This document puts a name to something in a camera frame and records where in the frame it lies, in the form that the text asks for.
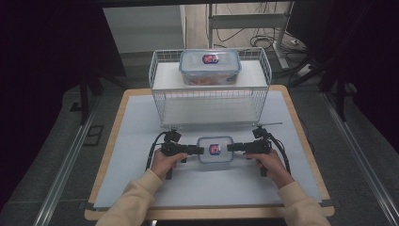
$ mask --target person's right hand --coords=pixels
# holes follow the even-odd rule
[[[272,179],[280,189],[294,181],[294,178],[287,171],[279,159],[276,150],[272,149],[270,153],[244,153],[246,158],[255,158],[259,168],[267,168],[267,176]]]

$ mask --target electrical cable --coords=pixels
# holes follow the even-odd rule
[[[146,170],[151,166],[152,157],[153,157],[153,152],[154,152],[154,150],[155,150],[155,146],[156,146],[156,144],[157,144],[157,142],[158,142],[158,139],[159,139],[162,135],[165,135],[166,133],[167,133],[167,132],[162,132],[162,133],[160,133],[160,134],[156,137],[156,139],[155,139],[155,141],[153,142],[153,144],[151,145],[150,152],[149,152],[149,157],[147,158]]]
[[[279,142],[277,139],[275,139],[273,137],[272,134],[269,133],[269,137],[271,138],[271,140],[273,141],[273,143],[277,146],[277,148],[279,149],[279,152],[282,155],[282,158],[284,159],[284,165],[285,168],[287,169],[287,171],[291,174],[291,169],[290,169],[290,161],[288,160],[287,154],[285,153],[285,149],[284,149],[284,145],[281,146],[281,141]]]

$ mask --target white wire basket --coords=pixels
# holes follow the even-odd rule
[[[188,86],[179,72],[183,50],[160,50],[149,72],[162,127],[257,123],[272,79],[263,48],[234,49],[242,70],[233,85]]]

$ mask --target metal rail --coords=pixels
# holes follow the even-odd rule
[[[341,118],[338,116],[335,111],[335,104],[331,97],[328,97],[325,93],[322,93],[323,98],[325,99],[329,112],[334,119],[335,123],[338,125],[338,128],[342,132],[344,139],[353,154],[356,162],[359,165],[361,172],[363,173],[364,178],[366,179],[369,187],[372,189],[379,205],[381,206],[382,211],[388,219],[388,222],[393,226],[399,225],[399,212],[398,208],[391,195],[389,194],[387,188],[382,184],[379,180],[378,176],[375,174],[372,166],[367,160],[366,155],[363,150],[359,146],[355,137],[353,136],[349,126],[346,122],[342,122]]]
[[[71,174],[74,162],[77,158],[77,155],[80,152],[83,141],[85,140],[88,128],[90,127],[91,122],[93,121],[94,114],[96,112],[100,99],[101,96],[93,97],[88,119],[83,125],[80,126],[79,131],[73,141],[73,144],[68,150],[68,153],[65,156],[64,161],[58,170],[56,178],[54,179],[53,184],[50,187],[46,198],[44,199],[43,205],[41,206],[33,225],[42,226],[49,224],[50,219],[56,209],[56,205],[59,201],[59,198],[61,197],[62,191],[64,190],[65,184],[67,183],[68,178]]]

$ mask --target wooden table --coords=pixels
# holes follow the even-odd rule
[[[299,140],[302,144],[305,155],[307,156],[311,171],[313,173],[316,184],[320,190],[320,194],[323,201],[329,201],[330,197],[328,195],[326,185],[317,167],[316,161],[311,153],[311,147],[306,139],[305,133],[302,129],[302,125],[299,121],[298,116],[287,91],[287,88],[282,85],[272,85],[270,90],[281,91],[285,104],[287,104],[288,110],[290,112],[291,118],[294,122],[295,129],[298,133]],[[112,127],[111,134],[109,136],[108,143],[105,148],[105,153],[103,161],[97,173],[97,178],[94,186],[91,190],[89,203],[95,203],[97,195],[100,190],[100,186],[103,183],[106,170],[108,168],[109,161],[114,150],[114,146],[117,140],[118,132],[120,130],[120,125],[123,119],[123,114],[125,112],[126,105],[129,100],[129,96],[134,95],[152,95],[150,89],[129,89],[123,94],[122,100],[120,102],[120,108],[118,110],[117,117],[115,118],[114,125]],[[283,207],[276,206],[263,206],[263,207],[239,207],[239,208],[168,208],[168,209],[150,209],[147,213],[146,219],[221,219],[221,218],[282,218]],[[323,211],[326,216],[334,215],[334,206],[323,207]],[[99,219],[105,211],[92,211],[86,210],[85,218],[88,220]]]

